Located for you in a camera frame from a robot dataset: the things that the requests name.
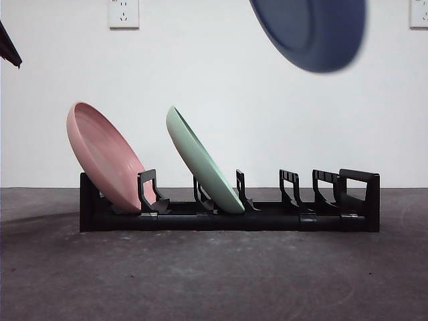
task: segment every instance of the electrical outlet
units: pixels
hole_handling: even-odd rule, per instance
[[[139,0],[109,0],[111,29],[138,29],[140,27]]]
[[[410,29],[428,29],[428,0],[410,0]]]

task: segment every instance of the dish rack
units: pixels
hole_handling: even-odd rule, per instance
[[[245,175],[236,170],[242,214],[222,211],[193,177],[195,201],[170,201],[158,190],[154,169],[138,173],[140,213],[123,213],[102,196],[86,173],[80,175],[80,231],[366,231],[379,232],[380,176],[375,173],[340,169],[339,173],[312,171],[314,201],[300,198],[299,175],[280,170],[280,201],[254,201],[245,194]],[[366,183],[365,198],[351,196],[347,180]],[[156,202],[144,197],[145,182],[151,181]],[[318,181],[332,184],[334,202],[318,188]],[[284,183],[291,183],[289,194]]]

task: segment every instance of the plate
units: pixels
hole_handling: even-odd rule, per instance
[[[348,65],[364,33],[365,0],[250,0],[279,52],[311,72]]]
[[[175,148],[205,192],[225,212],[243,213],[238,196],[175,107],[168,111],[167,128]]]
[[[97,109],[75,103],[67,116],[67,134],[74,154],[100,192],[129,213],[139,213],[137,174],[144,167],[119,131]],[[144,196],[156,201],[151,182]]]

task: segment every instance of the mint green plate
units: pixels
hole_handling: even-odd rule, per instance
[[[167,114],[167,128],[181,158],[214,202],[225,212],[243,213],[238,196],[174,106]]]

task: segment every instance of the gray floor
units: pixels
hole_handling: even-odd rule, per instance
[[[78,233],[74,189],[1,207],[2,320],[428,320],[428,189],[383,189],[380,233]]]

